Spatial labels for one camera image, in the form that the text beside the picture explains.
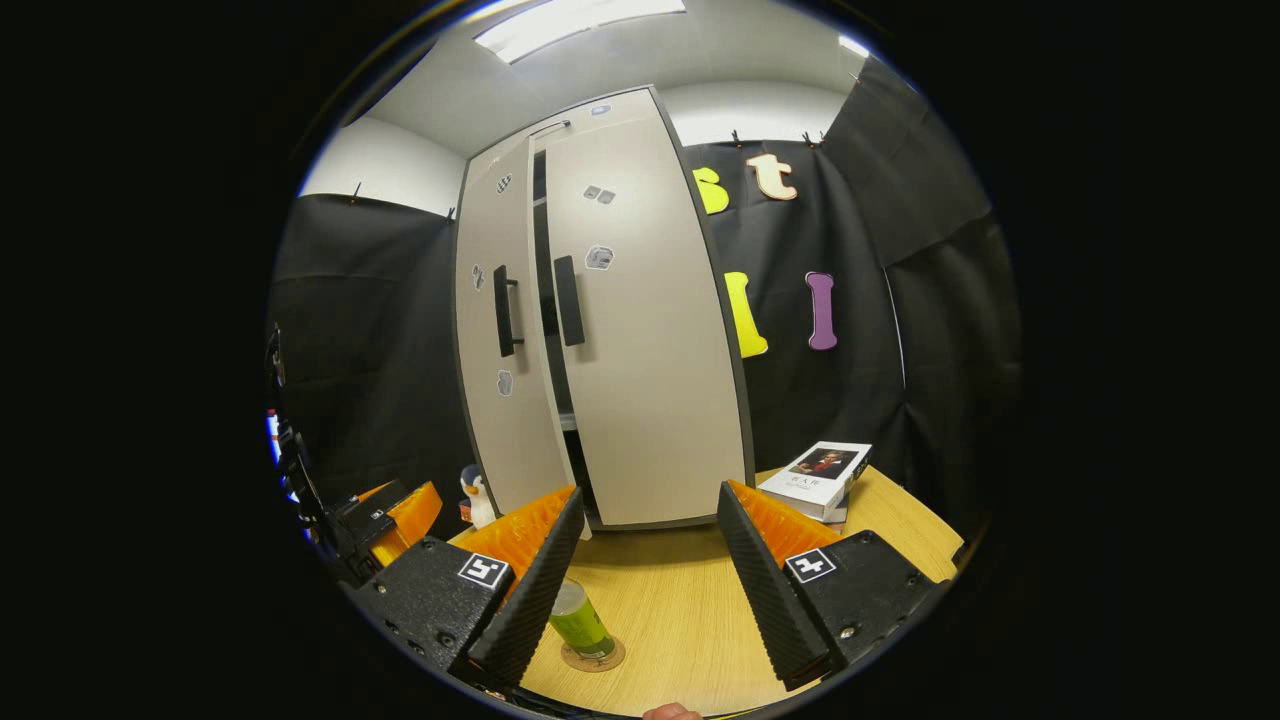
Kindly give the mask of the large ceiling light panel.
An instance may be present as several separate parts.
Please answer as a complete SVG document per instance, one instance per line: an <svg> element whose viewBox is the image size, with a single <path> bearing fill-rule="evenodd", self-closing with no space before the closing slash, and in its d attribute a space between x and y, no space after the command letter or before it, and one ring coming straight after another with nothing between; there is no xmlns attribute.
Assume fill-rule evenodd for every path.
<svg viewBox="0 0 1280 720"><path fill-rule="evenodd" d="M474 42L512 64L590 29L686 10L685 0L547 0L498 22L474 36Z"/></svg>

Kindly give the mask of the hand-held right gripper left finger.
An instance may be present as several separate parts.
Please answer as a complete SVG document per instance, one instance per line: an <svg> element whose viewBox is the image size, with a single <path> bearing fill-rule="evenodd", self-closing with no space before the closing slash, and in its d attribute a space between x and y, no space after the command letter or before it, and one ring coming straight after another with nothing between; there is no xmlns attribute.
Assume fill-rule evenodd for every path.
<svg viewBox="0 0 1280 720"><path fill-rule="evenodd" d="M507 689L521 683L585 528L582 491L564 487L468 537L527 543L476 548L425 536L349 592L393 644L438 676Z"/></svg>

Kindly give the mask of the round wooden coaster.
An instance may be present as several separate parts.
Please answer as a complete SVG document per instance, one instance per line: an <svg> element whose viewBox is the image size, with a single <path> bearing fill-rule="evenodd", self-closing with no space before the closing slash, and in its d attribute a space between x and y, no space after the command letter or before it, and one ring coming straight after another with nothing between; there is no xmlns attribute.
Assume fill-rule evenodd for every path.
<svg viewBox="0 0 1280 720"><path fill-rule="evenodd" d="M626 648L621 639L614 639L613 650L609 653L588 657L570 644L562 644L559 657L568 667L580 673L608 673L626 660Z"/></svg>

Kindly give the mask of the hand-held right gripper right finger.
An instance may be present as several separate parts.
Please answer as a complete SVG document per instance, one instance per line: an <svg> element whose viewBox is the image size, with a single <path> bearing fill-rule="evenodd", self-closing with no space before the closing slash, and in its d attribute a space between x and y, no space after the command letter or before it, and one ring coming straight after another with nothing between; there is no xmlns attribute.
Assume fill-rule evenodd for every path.
<svg viewBox="0 0 1280 720"><path fill-rule="evenodd" d="M767 656L787 691L858 673L934 609L951 585L874 530L801 539L765 533L763 493L719 488L717 518Z"/></svg>

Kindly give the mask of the grey cabinet door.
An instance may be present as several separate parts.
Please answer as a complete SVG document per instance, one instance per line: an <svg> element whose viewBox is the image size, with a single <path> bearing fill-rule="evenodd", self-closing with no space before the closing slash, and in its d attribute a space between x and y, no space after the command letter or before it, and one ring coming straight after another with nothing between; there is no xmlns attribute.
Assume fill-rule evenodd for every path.
<svg viewBox="0 0 1280 720"><path fill-rule="evenodd" d="M497 341L493 272L507 265L515 355ZM534 215L534 150L513 150L468 172L453 268L454 337L476 460L498 514L573 484L541 314Z"/></svg>
<svg viewBox="0 0 1280 720"><path fill-rule="evenodd" d="M573 258L586 342L561 340L602 528L686 527L744 480L741 364L678 150L660 117L545 150L550 264Z"/></svg>

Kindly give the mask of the black backdrop cloth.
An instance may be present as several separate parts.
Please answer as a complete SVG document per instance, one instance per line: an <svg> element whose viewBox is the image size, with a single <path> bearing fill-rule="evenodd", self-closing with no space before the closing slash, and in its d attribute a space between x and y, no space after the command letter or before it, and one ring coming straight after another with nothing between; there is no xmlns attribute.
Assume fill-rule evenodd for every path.
<svg viewBox="0 0 1280 720"><path fill-rule="evenodd" d="M819 439L870 465L964 537L995 505L1023 384L1004 232L952 133L868 59L826 142L690 146L730 204L718 259L748 278L767 351L744 364L755 468ZM394 202L294 201L268 325L284 415L334 502L389 480L444 483L474 459L452 357L454 227Z"/></svg>

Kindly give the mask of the grey cabinet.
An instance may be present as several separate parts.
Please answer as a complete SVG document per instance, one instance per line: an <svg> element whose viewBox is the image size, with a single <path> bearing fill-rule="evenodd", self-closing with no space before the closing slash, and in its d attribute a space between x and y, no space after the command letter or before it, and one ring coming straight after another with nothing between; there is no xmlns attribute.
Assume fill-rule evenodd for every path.
<svg viewBox="0 0 1280 720"><path fill-rule="evenodd" d="M716 250L714 240L712 237L709 222L707 219L707 214L705 214L704 208L703 208L701 197L700 197L700 193L699 193L698 187L695 184L695 179L692 177L692 168L689 164L689 161L687 161L687 159L685 156L684 146L678 141L678 136L677 136L677 133L675 131L675 127L673 127L671 119L669 119L669 114L666 110L666 105L663 104L663 101L660 99L660 95L658 94L658 91L657 91L655 87L653 87L653 92L654 92L654 96L655 96L655 100L657 100L657 110L659 111L658 117L663 118L663 120L666 122L666 124L667 124L667 127L668 127L668 129L671 132L672 141L673 141L675 146L678 150L681 167L684 168L684 172L687 174L689 181L690 181L691 192L692 192L692 196L695 199L695 205L696 205L696 209L698 209L701 224L703 224L703 231L704 231L704 234L705 234L705 238L707 238L708 249L710 251L712 261L714 263L716 270L718 273L718 281L717 281L717 283L719 286L721 301L722 301L722 306L723 306L724 314L726 314L726 323L727 323L728 333L730 333L730 343L735 348L735 351L736 351L736 354L739 356L739 361L741 364L741 372L740 372L740 375L739 375L739 389L742 392L744 437L745 437L745 441L746 441L748 447L749 447L749 455L748 455L748 471L746 471L746 477L745 477L744 480L737 480L737 482L746 484L746 483L750 482L751 475L753 475L753 470L754 470L753 438L751 438L751 430L750 430L750 418L749 418L749 405L748 405L748 396L746 396L745 372L742 369L742 359L741 359L741 355L740 355L740 345L739 345L739 341L737 341L737 337L736 337L736 331L735 331L735 327L733 327L733 314L732 314L732 307L731 307L731 302L730 302L730 295L728 295L728 291L727 291L727 287L726 287L726 278L724 278L724 273L722 270L721 261L719 261L719 258L718 258L718 254L717 254L717 250ZM568 391L568 386L567 386L567 380L566 380L566 374L564 374L564 361L563 361L563 357L562 357L561 334L559 334L559 325L558 325L558 323L559 323L559 315L558 315L558 311L557 311L556 292L554 292L554 283L553 283L553 275L552 275L550 254L549 254L549 250L548 250L548 223L547 223L547 206L545 206L547 205L547 172L545 172L545 150L547 150L547 147L550 146L550 145L553 145L553 143L556 143L556 142L559 142L563 138L570 138L570 137L573 137L576 135L581 135L581 133L585 133L585 132L589 132L589 131L590 129L588 129L588 131L559 129L559 131L554 132L553 135L548 135L545 137L532 137L531 136L529 138L532 141L532 150L534 150L535 252L536 252L538 278L539 278L539 283L540 283L540 287L541 287L541 314L543 314L544 327L545 327L545 334L547 334L547 354L548 354L548 359L550 361L550 373L552 373L552 379L553 379L553 389L554 389L554 393L556 393L556 402L557 402L557 407L558 407L558 413L559 413L559 420L561 420L561 425L562 425L562 430L563 430L563 437L564 437L564 447L566 447L566 451L567 451L567 455L568 455L568 459L570 459L571 470L573 473L573 484L572 486L576 486L576 487L581 488L581 491L584 492L584 496L585 496L585 501L584 502L585 502L585 509L586 509L585 512L588 515L588 524L589 524L589 527L593 530L608 530L608 529L604 529L604 528L600 527L599 519L598 519L598 515L596 515L596 509L595 509L595 503L594 503L593 491L591 491L591 488L589 486L588 473L586 473L586 469L585 469L585 460L584 460L584 455L582 455L582 447L581 447L580 441L579 441L579 433L577 433L576 420L575 420L575 415L573 415L573 407L572 407L572 404L571 404L571 400L570 400L570 391ZM468 169L467 169L467 165L466 165L465 174L463 174L463 184L462 184L462 190L461 190L461 195L460 195L460 209L461 209L461 200L462 200L462 196L463 196L463 191L465 191L465 186L466 186L467 178L468 178ZM457 364L456 337L454 337L454 359L456 359L456 366L457 366L458 378L460 378L460 369L458 369L458 364ZM467 427L468 427L467 411L466 411L466 420L467 420ZM709 524L709 523L713 523L714 519L716 519L716 515L709 521L704 521L704 523L695 524L695 525L687 525L687 527L696 527L696 525ZM631 530L654 530L654 529L659 529L659 528L653 528L653 529L631 529Z"/></svg>

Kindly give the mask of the white book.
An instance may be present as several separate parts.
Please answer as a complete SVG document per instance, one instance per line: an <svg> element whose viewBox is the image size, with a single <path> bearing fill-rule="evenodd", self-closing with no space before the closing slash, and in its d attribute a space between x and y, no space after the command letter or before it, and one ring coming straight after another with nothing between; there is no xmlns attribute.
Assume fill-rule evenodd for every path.
<svg viewBox="0 0 1280 720"><path fill-rule="evenodd" d="M852 486L867 470L872 445L820 441L756 488L824 524L846 521Z"/></svg>

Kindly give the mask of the green label plastic bottle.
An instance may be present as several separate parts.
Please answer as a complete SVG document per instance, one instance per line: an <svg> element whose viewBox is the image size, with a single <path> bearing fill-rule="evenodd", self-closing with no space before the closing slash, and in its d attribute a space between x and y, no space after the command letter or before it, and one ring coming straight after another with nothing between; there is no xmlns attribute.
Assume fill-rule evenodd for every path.
<svg viewBox="0 0 1280 720"><path fill-rule="evenodd" d="M573 579L562 580L548 623L579 659L603 660L617 651L588 592Z"/></svg>

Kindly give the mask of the penguin toy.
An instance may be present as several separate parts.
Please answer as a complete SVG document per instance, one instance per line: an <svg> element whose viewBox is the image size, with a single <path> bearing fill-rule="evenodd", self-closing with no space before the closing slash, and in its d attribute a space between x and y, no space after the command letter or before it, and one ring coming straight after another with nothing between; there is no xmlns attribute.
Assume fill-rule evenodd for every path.
<svg viewBox="0 0 1280 720"><path fill-rule="evenodd" d="M460 486L463 491L463 498L460 501L462 519L475 530L481 530L493 524L497 520L497 512L486 480L477 464L470 464L462 469Z"/></svg>

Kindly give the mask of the grey cabinet drawer front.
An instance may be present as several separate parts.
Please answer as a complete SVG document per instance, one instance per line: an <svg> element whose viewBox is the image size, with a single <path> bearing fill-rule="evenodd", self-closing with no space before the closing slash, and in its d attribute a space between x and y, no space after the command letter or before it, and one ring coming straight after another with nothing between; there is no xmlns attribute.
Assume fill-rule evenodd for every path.
<svg viewBox="0 0 1280 720"><path fill-rule="evenodd" d="M545 137L559 129L588 131L620 124L645 117L657 117L657 100L652 86L628 88L564 108L558 113L518 127L468 159L467 169L502 158L529 137Z"/></svg>

